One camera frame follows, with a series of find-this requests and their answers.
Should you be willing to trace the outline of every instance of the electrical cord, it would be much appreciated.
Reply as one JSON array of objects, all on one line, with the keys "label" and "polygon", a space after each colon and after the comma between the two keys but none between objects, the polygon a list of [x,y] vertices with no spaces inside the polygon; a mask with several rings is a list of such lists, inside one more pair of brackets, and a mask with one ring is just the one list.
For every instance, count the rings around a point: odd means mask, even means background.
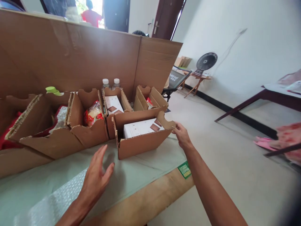
[{"label": "electrical cord", "polygon": [[239,32],[239,34],[236,36],[236,38],[233,40],[233,42],[231,43],[231,45],[226,49],[226,51],[222,54],[222,56],[228,51],[228,53],[226,54],[226,56],[224,57],[224,59],[218,64],[218,66],[215,68],[214,72],[211,74],[211,77],[214,76],[216,70],[219,68],[219,66],[224,62],[224,60],[227,58],[227,56],[230,54],[231,48],[233,47],[233,45],[235,44],[235,42],[237,41],[237,39],[246,32],[247,28],[243,29],[241,32]]}]

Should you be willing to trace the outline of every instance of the brown square label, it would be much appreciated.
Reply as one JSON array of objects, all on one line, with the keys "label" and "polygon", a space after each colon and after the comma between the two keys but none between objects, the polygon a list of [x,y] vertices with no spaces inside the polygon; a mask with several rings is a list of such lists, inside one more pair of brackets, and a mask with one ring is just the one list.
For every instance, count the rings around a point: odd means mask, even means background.
[{"label": "brown square label", "polygon": [[109,110],[110,112],[113,112],[113,111],[115,111],[116,109],[117,109],[117,108],[115,108],[114,106],[108,108],[108,110]]},{"label": "brown square label", "polygon": [[161,123],[159,122],[158,119],[156,119],[155,123],[158,124],[160,127],[162,127],[162,125],[161,125]]},{"label": "brown square label", "polygon": [[121,110],[115,111],[114,114],[117,115],[119,113],[123,113]]},{"label": "brown square label", "polygon": [[156,126],[155,124],[152,124],[150,126],[150,128],[153,130],[153,131],[158,131],[160,128],[158,126]]}]

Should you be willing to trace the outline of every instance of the cardboard box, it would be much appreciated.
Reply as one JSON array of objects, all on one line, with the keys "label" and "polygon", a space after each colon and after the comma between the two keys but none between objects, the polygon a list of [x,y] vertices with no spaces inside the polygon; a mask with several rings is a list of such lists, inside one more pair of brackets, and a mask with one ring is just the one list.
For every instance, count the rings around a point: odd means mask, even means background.
[{"label": "cardboard box", "polygon": [[107,103],[105,101],[106,97],[108,96],[117,96],[119,102],[121,103],[121,106],[123,108],[123,112],[132,112],[131,105],[129,104],[129,101],[127,97],[125,96],[125,93],[123,89],[116,88],[115,90],[111,90],[109,88],[103,89],[103,100],[104,100],[104,107],[105,107],[105,117],[107,121],[107,127],[108,127],[108,133],[109,133],[109,138],[110,140],[115,139],[115,130],[114,130],[114,125],[112,122],[112,118],[115,117],[115,114],[108,114],[108,108],[107,108]]},{"label": "cardboard box", "polygon": [[146,99],[150,98],[153,108],[158,108],[159,111],[166,111],[168,108],[167,101],[162,97],[162,95],[156,90],[156,88],[150,88],[149,86],[142,87],[137,86],[134,111],[147,110],[148,104]]},{"label": "cardboard box", "polygon": [[139,122],[125,124],[123,135],[125,139],[137,137],[140,135],[152,133],[154,131],[164,130],[158,119],[149,119]]},{"label": "cardboard box", "polygon": [[47,86],[61,92],[101,90],[103,78],[111,86],[119,78],[133,101],[139,84],[162,92],[182,47],[169,40],[4,9],[0,20],[10,21],[9,26],[0,24],[0,98],[44,94]]},{"label": "cardboard box", "polygon": [[174,65],[177,67],[188,67],[191,60],[192,60],[191,58],[186,56],[177,57]]},{"label": "cardboard box", "polygon": [[33,137],[53,125],[52,116],[60,105],[68,105],[71,95],[70,92],[65,92],[62,96],[53,93],[39,95],[10,130],[9,140],[31,147],[53,159],[83,150],[84,146],[67,128],[55,129],[46,137]]},{"label": "cardboard box", "polygon": [[[164,130],[124,139],[123,131],[125,124],[154,118],[158,119]],[[115,118],[112,118],[112,121],[115,129],[119,160],[156,149],[176,127],[174,121],[166,121],[163,111],[157,113],[156,109],[118,114]]]},{"label": "cardboard box", "polygon": [[[100,102],[104,119],[97,119],[92,126],[86,127],[83,125],[84,112],[97,100]],[[71,128],[71,132],[80,140],[85,148],[90,148],[109,140],[103,113],[103,103],[100,92],[97,89],[92,89],[89,93],[81,89],[77,94],[72,94],[68,105],[66,125]]]},{"label": "cardboard box", "polygon": [[[30,94],[27,99],[21,100],[7,96],[0,100],[0,134],[2,135],[14,120],[18,111],[24,112],[27,106],[37,98]],[[0,150],[0,178],[35,168],[51,162],[52,159],[21,145],[20,148]]]}]

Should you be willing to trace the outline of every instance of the white box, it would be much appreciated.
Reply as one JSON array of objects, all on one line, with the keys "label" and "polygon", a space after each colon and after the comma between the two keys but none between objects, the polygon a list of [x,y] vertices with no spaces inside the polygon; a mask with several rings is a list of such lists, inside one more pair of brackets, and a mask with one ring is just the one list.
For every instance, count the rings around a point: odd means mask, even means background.
[{"label": "white box", "polygon": [[127,139],[127,138],[140,136],[143,134],[156,132],[159,130],[164,130],[164,127],[155,118],[155,119],[149,119],[145,121],[126,124],[124,125],[123,132],[124,132],[124,138]]},{"label": "white box", "polygon": [[122,106],[118,100],[117,96],[105,96],[106,103],[107,103],[107,110],[109,115],[110,114],[118,114],[123,113]]}]

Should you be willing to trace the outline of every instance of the person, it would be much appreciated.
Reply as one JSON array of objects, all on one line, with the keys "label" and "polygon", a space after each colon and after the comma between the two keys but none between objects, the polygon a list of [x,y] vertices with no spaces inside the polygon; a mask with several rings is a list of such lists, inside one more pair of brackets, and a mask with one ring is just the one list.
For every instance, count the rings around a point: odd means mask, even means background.
[{"label": "person", "polygon": [[[247,226],[246,221],[225,189],[193,146],[187,129],[176,122],[173,133],[177,136],[179,145],[186,154],[198,195],[211,225]],[[106,149],[107,145],[102,146],[92,157],[78,198],[70,205],[57,226],[79,225],[104,193],[114,169],[114,163],[112,163],[106,173],[102,173],[102,162]]]},{"label": "person", "polygon": [[141,35],[141,36],[146,36],[146,34],[143,31],[140,31],[140,30],[134,31],[133,34],[135,34],[135,35]]},{"label": "person", "polygon": [[98,28],[98,21],[102,20],[102,16],[96,13],[95,11],[92,11],[93,3],[91,0],[87,0],[86,5],[88,7],[88,10],[82,13],[82,19],[92,24],[93,27]]}]

